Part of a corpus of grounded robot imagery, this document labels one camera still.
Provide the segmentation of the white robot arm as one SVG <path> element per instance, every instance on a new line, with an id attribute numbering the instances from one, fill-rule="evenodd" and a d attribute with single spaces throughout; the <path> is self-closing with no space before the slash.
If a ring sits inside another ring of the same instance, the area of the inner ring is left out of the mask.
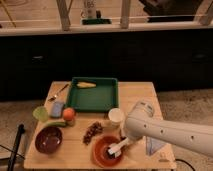
<path id="1" fill-rule="evenodd" d="M 153 114 L 154 109 L 149 103 L 138 101 L 124 121 L 126 138 L 109 145 L 107 153 L 117 158 L 123 146 L 148 136 L 213 157 L 213 126 L 158 120 Z"/>

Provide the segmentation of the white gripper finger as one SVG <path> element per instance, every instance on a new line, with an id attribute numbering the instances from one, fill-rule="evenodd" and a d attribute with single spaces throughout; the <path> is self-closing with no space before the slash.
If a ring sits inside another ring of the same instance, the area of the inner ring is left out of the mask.
<path id="1" fill-rule="evenodd" d="M 129 143 L 129 139 L 125 138 L 124 140 L 120 141 L 119 143 L 112 143 L 112 144 L 110 144 L 108 146 L 107 150 L 109 150 L 109 152 L 112 154 L 112 153 L 115 153 L 115 152 L 121 150 L 128 143 Z"/>

